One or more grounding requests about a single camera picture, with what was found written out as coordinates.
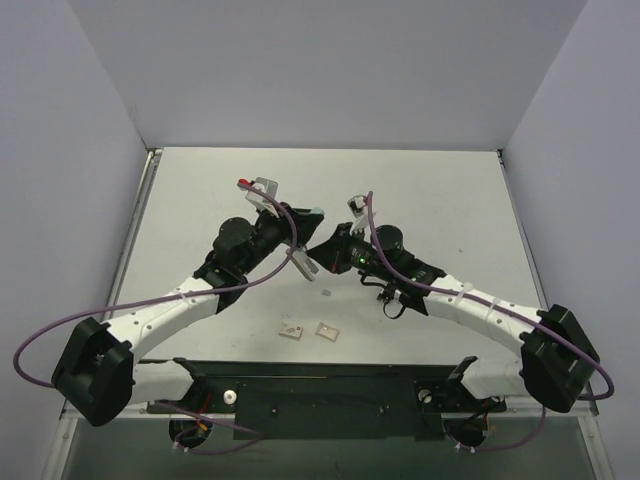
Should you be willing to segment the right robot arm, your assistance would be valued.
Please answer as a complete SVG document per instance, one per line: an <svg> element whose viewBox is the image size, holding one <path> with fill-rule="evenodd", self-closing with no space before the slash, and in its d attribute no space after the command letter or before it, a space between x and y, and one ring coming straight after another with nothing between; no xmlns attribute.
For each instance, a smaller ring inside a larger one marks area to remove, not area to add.
<svg viewBox="0 0 640 480"><path fill-rule="evenodd" d="M459 409L490 397L530 396L567 413L582 399L599 362L569 309L525 307L481 292L406 250L395 226L383 225L366 240L342 223L309 255L332 274L355 269L382 281L384 301L397 299L404 309L450 320L514 354L512 361L463 361L446 386L449 402Z"/></svg>

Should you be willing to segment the light blue white stapler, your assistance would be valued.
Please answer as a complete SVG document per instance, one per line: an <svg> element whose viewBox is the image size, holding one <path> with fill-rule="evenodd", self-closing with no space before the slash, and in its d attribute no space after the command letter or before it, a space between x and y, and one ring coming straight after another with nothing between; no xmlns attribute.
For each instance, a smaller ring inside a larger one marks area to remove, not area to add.
<svg viewBox="0 0 640 480"><path fill-rule="evenodd" d="M319 272L319 268L315 265L313 260L307 255L307 245L303 248L298 248L295 245L295 241L289 242L289 248L287 254L291 255L291 262L302 274L302 276L310 282L315 281L315 277Z"/></svg>

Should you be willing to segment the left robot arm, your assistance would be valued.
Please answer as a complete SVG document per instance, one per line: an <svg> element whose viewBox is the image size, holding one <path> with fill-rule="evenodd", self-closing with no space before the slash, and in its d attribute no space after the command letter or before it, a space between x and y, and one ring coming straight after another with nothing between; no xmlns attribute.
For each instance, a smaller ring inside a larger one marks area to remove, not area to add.
<svg viewBox="0 0 640 480"><path fill-rule="evenodd" d="M93 426L105 425L129 405L156 399L197 410L206 397L204 384L177 361L145 363L144 356L235 303L248 274L280 245L302 252L323 219L319 208L288 207L283 216L263 208L255 222L226 220L204 263L162 303L104 323L92 317L80 322L54 369L54 388Z"/></svg>

